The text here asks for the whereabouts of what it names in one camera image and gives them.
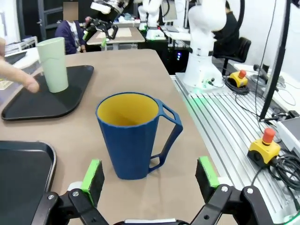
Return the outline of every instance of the green gripper pad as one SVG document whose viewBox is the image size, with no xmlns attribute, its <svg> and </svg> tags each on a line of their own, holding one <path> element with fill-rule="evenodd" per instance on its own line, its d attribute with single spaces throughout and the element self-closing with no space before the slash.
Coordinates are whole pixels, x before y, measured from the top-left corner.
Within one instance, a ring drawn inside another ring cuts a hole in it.
<svg viewBox="0 0 300 225">
<path fill-rule="evenodd" d="M 84 176 L 81 190 L 88 195 L 90 201 L 95 207 L 98 204 L 103 183 L 104 174 L 102 163 L 98 159 L 93 159 Z"/>
<path fill-rule="evenodd" d="M 83 36 L 83 40 L 85 40 L 86 39 L 86 37 L 87 37 L 87 35 L 88 35 L 89 33 L 88 32 L 86 32 L 85 34 L 84 34 L 84 36 Z"/>
<path fill-rule="evenodd" d="M 207 203 L 219 185 L 218 177 L 208 157 L 198 158 L 195 176 L 204 202 Z"/>
<path fill-rule="evenodd" d="M 210 159 L 207 156 L 204 156 L 204 157 L 200 157 L 198 160 L 204 168 L 210 186 L 213 188 L 217 188 L 220 185 L 220 183 L 218 180 L 218 176 L 214 171 L 212 164 L 210 163 Z"/>
</svg>

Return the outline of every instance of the red button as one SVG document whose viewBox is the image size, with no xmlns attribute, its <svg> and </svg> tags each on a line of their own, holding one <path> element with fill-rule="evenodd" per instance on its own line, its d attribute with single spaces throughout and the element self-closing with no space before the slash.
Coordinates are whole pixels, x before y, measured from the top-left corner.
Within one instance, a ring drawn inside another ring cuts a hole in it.
<svg viewBox="0 0 300 225">
<path fill-rule="evenodd" d="M 272 128 L 266 128 L 263 133 L 263 142 L 270 144 L 273 141 L 276 132 Z"/>
<path fill-rule="evenodd" d="M 239 78 L 240 78 L 240 79 L 244 78 L 244 77 L 246 76 L 246 74 L 247 74 L 247 73 L 246 73 L 245 70 L 241 70 L 240 73 L 239 73 Z"/>
</svg>

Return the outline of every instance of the door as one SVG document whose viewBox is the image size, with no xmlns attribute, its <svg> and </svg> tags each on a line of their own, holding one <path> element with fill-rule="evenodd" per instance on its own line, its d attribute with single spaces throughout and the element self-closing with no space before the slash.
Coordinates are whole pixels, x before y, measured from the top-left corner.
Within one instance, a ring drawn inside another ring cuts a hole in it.
<svg viewBox="0 0 300 225">
<path fill-rule="evenodd" d="M 56 28 L 63 20 L 63 2 L 78 0 L 38 0 L 39 25 L 41 28 L 42 39 L 54 37 Z"/>
<path fill-rule="evenodd" d="M 41 29 L 38 24 L 38 0 L 17 0 L 16 3 L 21 39 L 37 36 L 38 41 L 42 41 Z"/>
</svg>

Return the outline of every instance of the blue cup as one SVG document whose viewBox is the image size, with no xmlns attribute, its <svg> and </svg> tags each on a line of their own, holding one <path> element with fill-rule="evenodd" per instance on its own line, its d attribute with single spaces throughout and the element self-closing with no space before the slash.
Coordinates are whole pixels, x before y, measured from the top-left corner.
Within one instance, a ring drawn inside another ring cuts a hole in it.
<svg viewBox="0 0 300 225">
<path fill-rule="evenodd" d="M 125 180 L 142 179 L 161 167 L 183 130 L 176 112 L 160 100 L 142 93 L 111 95 L 100 102 L 96 115 L 114 170 L 120 179 Z M 162 152 L 151 156 L 160 116 L 175 123 L 175 127 Z M 150 168 L 150 160 L 156 157 L 159 158 L 159 164 Z"/>
</svg>

